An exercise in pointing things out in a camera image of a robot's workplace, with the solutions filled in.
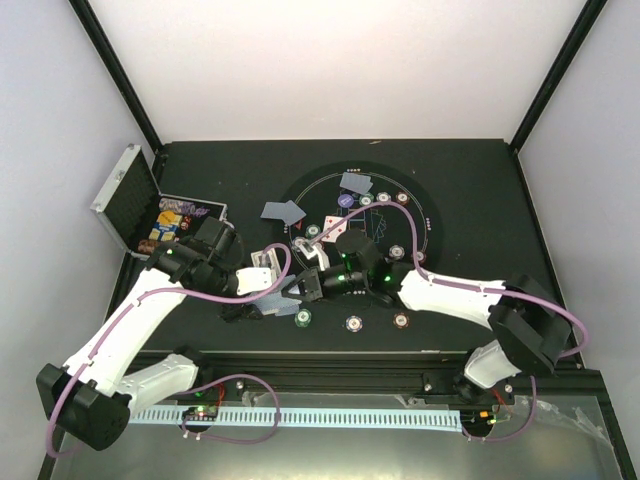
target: black corner post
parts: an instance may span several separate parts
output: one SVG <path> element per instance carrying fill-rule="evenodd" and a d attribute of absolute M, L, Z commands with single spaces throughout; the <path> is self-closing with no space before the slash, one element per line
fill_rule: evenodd
<path fill-rule="evenodd" d="M 151 120 L 147 116 L 138 95 L 133 89 L 133 85 L 129 81 L 127 74 L 118 60 L 116 52 L 113 50 L 107 35 L 104 33 L 96 14 L 94 13 L 88 0 L 69 0 L 69 3 L 76 12 L 76 15 L 82 22 L 82 26 L 86 30 L 91 42 L 98 51 L 100 58 L 104 62 L 111 78 L 116 83 L 118 90 L 122 94 L 122 98 L 127 103 L 129 110 L 133 114 L 140 130 L 144 134 L 149 146 L 154 153 L 158 153 L 162 149 L 162 142 L 151 124 Z"/>
<path fill-rule="evenodd" d="M 527 141 L 533 127 L 542 115 L 547 103 L 549 103 L 553 92 L 555 92 L 556 87 L 562 80 L 562 77 L 569 68 L 569 65 L 571 65 L 571 62 L 578 53 L 578 50 L 580 50 L 582 42 L 587 38 L 591 27 L 595 23 L 606 3 L 607 0 L 587 0 L 587 3 L 582 8 L 576 23 L 573 25 L 571 32 L 569 32 L 569 36 L 560 49 L 560 53 L 558 53 L 553 65 L 551 65 L 551 69 L 549 69 L 544 82 L 542 82 L 540 90 L 538 90 L 538 93 L 533 99 L 533 102 L 531 103 L 527 114 L 524 116 L 522 123 L 518 127 L 518 131 L 513 137 L 513 140 L 511 140 L 509 146 L 516 154 L 520 152 L 524 142 Z"/>

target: black table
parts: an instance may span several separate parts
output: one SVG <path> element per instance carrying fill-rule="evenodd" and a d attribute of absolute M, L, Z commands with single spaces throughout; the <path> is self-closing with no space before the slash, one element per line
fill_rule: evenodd
<path fill-rule="evenodd" d="M 165 194 L 227 203 L 248 255 L 285 240 L 274 233 L 279 226 L 260 219 L 265 201 L 282 200 L 301 177 L 336 162 L 392 167 L 428 192 L 442 222 L 435 228 L 444 235 L 437 265 L 427 267 L 479 280 L 527 273 L 558 296 L 518 159 L 502 140 L 175 142 L 155 170 Z M 406 223 L 391 227 L 408 230 Z M 129 263 L 114 303 L 140 269 Z M 143 351 L 189 344 L 216 352 L 464 352 L 492 338 L 477 325 L 436 313 L 412 312 L 410 328 L 398 330 L 390 321 L 396 310 L 340 302 L 308 308 L 314 320 L 307 329 L 291 316 L 227 324 L 217 318 L 218 306 L 187 298 Z M 349 315 L 361 316 L 365 328 L 348 332 Z"/>

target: open metal case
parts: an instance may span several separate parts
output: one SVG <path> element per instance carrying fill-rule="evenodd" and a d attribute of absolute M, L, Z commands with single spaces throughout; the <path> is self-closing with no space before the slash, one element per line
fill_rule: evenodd
<path fill-rule="evenodd" d="M 129 145 L 91 204 L 115 242 L 146 259 L 159 241 L 192 235 L 208 217 L 225 220 L 227 205 L 164 195 L 140 145 Z M 168 218 L 158 222 L 160 215 Z"/>

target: white ceiling panel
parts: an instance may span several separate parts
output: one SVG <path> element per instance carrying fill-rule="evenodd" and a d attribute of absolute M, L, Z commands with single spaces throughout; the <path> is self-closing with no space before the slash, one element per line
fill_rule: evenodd
<path fill-rule="evenodd" d="M 510 140 L 584 0 L 93 0 L 163 142 Z"/>

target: wire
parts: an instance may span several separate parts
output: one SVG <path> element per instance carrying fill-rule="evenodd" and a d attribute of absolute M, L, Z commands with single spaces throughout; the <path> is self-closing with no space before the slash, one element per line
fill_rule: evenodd
<path fill-rule="evenodd" d="M 506 442 L 508 440 L 513 440 L 514 438 L 519 437 L 520 435 L 522 435 L 527 430 L 527 428 L 529 428 L 531 426 L 531 424 L 533 423 L 533 419 L 536 416 L 536 409 L 537 409 L 537 402 L 538 402 L 538 392 L 537 392 L 537 386 L 536 386 L 536 378 L 533 377 L 533 376 L 531 376 L 529 378 L 531 379 L 531 410 L 529 410 L 529 416 L 527 417 L 527 421 L 524 423 L 524 425 L 522 425 L 515 432 L 510 433 L 509 435 L 505 435 L 504 437 L 498 437 L 498 438 L 474 437 L 469 432 L 467 432 L 467 429 L 464 428 L 464 425 L 462 426 L 462 434 L 465 437 L 467 437 L 469 439 L 469 441 L 478 440 L 478 441 L 481 441 L 481 442 L 489 442 L 489 443 Z"/>
<path fill-rule="evenodd" d="M 192 436 L 196 436 L 196 437 L 201 437 L 201 438 L 207 438 L 209 440 L 218 440 L 220 442 L 226 442 L 226 443 L 233 443 L 236 445 L 255 445 L 256 443 L 261 443 L 264 442 L 265 440 L 270 439 L 271 437 L 273 437 L 273 435 L 276 433 L 276 430 L 278 428 L 278 424 L 280 423 L 280 400 L 278 399 L 278 395 L 276 395 L 276 392 L 273 390 L 273 387 L 271 385 L 269 385 L 267 382 L 265 382 L 264 380 L 262 380 L 261 378 L 258 377 L 254 377 L 253 375 L 248 375 L 248 374 L 244 374 L 244 373 L 238 373 L 236 375 L 228 375 L 226 377 L 222 377 L 219 378 L 218 380 L 208 383 L 206 385 L 203 385 L 202 387 L 198 387 L 198 388 L 192 388 L 191 390 L 186 390 L 184 392 L 181 392 L 180 395 L 188 395 L 191 393 L 196 393 L 196 392 L 201 392 L 202 390 L 206 390 L 208 388 L 211 387 L 215 387 L 216 385 L 222 384 L 226 381 L 229 380 L 235 380 L 237 378 L 243 378 L 246 380 L 253 380 L 254 382 L 258 382 L 260 385 L 262 385 L 264 388 L 267 389 L 267 391 L 271 394 L 271 397 L 273 398 L 273 403 L 275 405 L 276 408 L 276 415 L 274 417 L 273 420 L 273 425 L 271 426 L 271 428 L 269 429 L 269 431 L 267 433 L 265 433 L 264 435 L 262 435 L 261 437 L 258 438 L 253 438 L 251 440 L 242 440 L 239 438 L 229 438 L 229 437 L 222 437 L 220 435 L 210 435 L 210 434 L 205 434 L 205 433 L 193 433 L 193 432 L 189 432 L 187 430 L 187 421 L 189 420 L 189 417 L 186 417 L 183 421 L 182 421 L 182 431 L 185 433 L 185 435 L 192 435 Z"/>
<path fill-rule="evenodd" d="M 222 405 L 222 400 L 224 400 L 224 394 L 226 393 L 225 389 L 224 389 L 224 384 L 219 384 L 217 385 L 218 387 L 218 401 L 216 402 L 216 407 L 220 408 L 220 406 Z"/>
<path fill-rule="evenodd" d="M 509 408 L 509 405 L 507 405 L 506 402 L 503 400 L 503 398 L 500 395 L 500 392 L 498 392 L 498 390 L 496 390 L 495 388 L 492 388 L 491 392 L 493 393 L 493 396 L 498 399 L 498 412 L 500 412 L 500 406 L 504 405 L 509 413 L 513 413 L 511 411 L 511 408 Z"/>
<path fill-rule="evenodd" d="M 589 331 L 587 330 L 587 327 L 584 325 L 584 323 L 578 320 L 578 318 L 575 315 L 573 315 L 571 312 L 560 307 L 559 305 L 556 305 L 555 303 L 545 300 L 544 298 L 539 298 L 526 293 L 514 292 L 513 290 L 506 290 L 501 288 L 489 288 L 489 287 L 482 288 L 479 285 L 469 285 L 466 283 L 460 283 L 453 280 L 445 280 L 442 278 L 437 278 L 432 273 L 426 270 L 423 270 L 420 264 L 418 263 L 418 230 L 416 229 L 416 223 L 414 222 L 413 217 L 411 216 L 411 213 L 409 213 L 409 210 L 407 210 L 402 205 L 399 205 L 395 202 L 373 202 L 367 206 L 364 206 L 352 211 L 347 216 L 342 218 L 342 220 L 340 220 L 339 222 L 336 222 L 331 228 L 329 228 L 328 230 L 325 230 L 324 232 L 312 238 L 310 240 L 311 245 L 318 243 L 323 237 L 331 233 L 333 230 L 338 228 L 343 223 L 349 221 L 351 218 L 355 217 L 356 215 L 359 215 L 365 210 L 368 210 L 374 207 L 394 207 L 400 210 L 402 213 L 404 213 L 405 217 L 407 217 L 407 220 L 409 221 L 409 226 L 411 228 L 411 241 L 412 241 L 411 248 L 412 248 L 412 254 L 413 254 L 413 265 L 416 267 L 416 271 L 418 272 L 418 274 L 423 279 L 428 281 L 430 284 L 442 285 L 445 287 L 460 288 L 462 290 L 478 292 L 483 294 L 504 295 L 506 297 L 516 298 L 518 300 L 524 300 L 529 303 L 534 303 L 536 305 L 540 305 L 541 307 L 554 311 L 558 315 L 568 320 L 573 326 L 575 326 L 578 330 L 580 330 L 582 334 L 582 341 L 576 347 L 570 348 L 562 352 L 560 354 L 560 357 L 569 357 L 571 355 L 575 355 L 576 353 L 583 350 L 589 344 L 591 337 L 589 336 Z"/>
<path fill-rule="evenodd" d="M 179 293 L 182 295 L 201 298 L 203 300 L 208 300 L 210 302 L 217 302 L 217 303 L 227 303 L 227 304 L 237 305 L 241 303 L 253 302 L 254 300 L 258 300 L 266 295 L 269 295 L 271 292 L 277 289 L 282 283 L 282 281 L 284 280 L 284 278 L 286 277 L 287 272 L 289 271 L 289 267 L 291 266 L 291 252 L 289 251 L 289 248 L 282 243 L 272 243 L 271 245 L 267 246 L 263 250 L 263 253 L 266 253 L 269 250 L 272 250 L 274 248 L 283 250 L 286 257 L 285 264 L 282 269 L 282 273 L 276 279 L 273 285 L 271 285 L 269 288 L 255 295 L 251 295 L 249 297 L 240 297 L 240 298 L 226 298 L 226 297 L 218 297 L 216 295 L 208 295 L 206 293 L 200 293 L 194 290 L 187 290 L 184 288 L 157 288 L 155 290 L 151 290 L 149 292 L 143 293 L 137 298 L 137 300 L 138 302 L 141 303 L 146 298 L 149 298 L 153 295 L 157 295 L 159 293 Z M 122 310 L 122 312 L 120 312 L 120 314 L 113 320 L 111 325 L 109 325 L 109 327 L 104 331 L 104 333 L 100 336 L 96 344 L 93 346 L 93 348 L 89 352 L 89 355 L 87 355 L 88 360 L 91 360 L 93 359 L 93 357 L 96 356 L 96 354 L 98 353 L 98 350 L 100 350 L 100 347 L 104 344 L 105 340 L 109 337 L 111 332 L 113 332 L 113 330 L 118 326 L 118 324 L 122 321 L 122 319 L 126 317 L 127 314 L 134 308 L 135 308 L 134 305 L 130 303 L 124 308 L 124 310 Z M 67 401 L 67 398 L 69 397 L 69 394 L 71 393 L 71 390 L 73 389 L 75 384 L 78 382 L 78 379 L 80 378 L 82 373 L 85 371 L 87 366 L 88 366 L 87 363 L 83 363 L 78 368 L 78 371 L 71 377 L 69 382 L 65 385 L 64 389 L 62 390 L 62 393 L 58 397 L 58 401 L 53 407 L 51 416 L 49 417 L 49 422 L 47 424 L 47 432 L 45 436 L 45 447 L 47 450 L 47 455 L 49 455 L 52 458 L 61 458 L 77 451 L 77 448 L 73 448 L 65 452 L 57 452 L 55 447 L 53 446 L 53 432 L 55 430 L 56 423 L 58 422 L 60 412 L 62 411 L 62 407 L 64 406 L 65 402 Z M 263 383 L 263 381 L 260 379 L 257 379 L 257 377 L 255 377 L 255 379 L 256 381 L 259 381 L 259 383 Z"/>

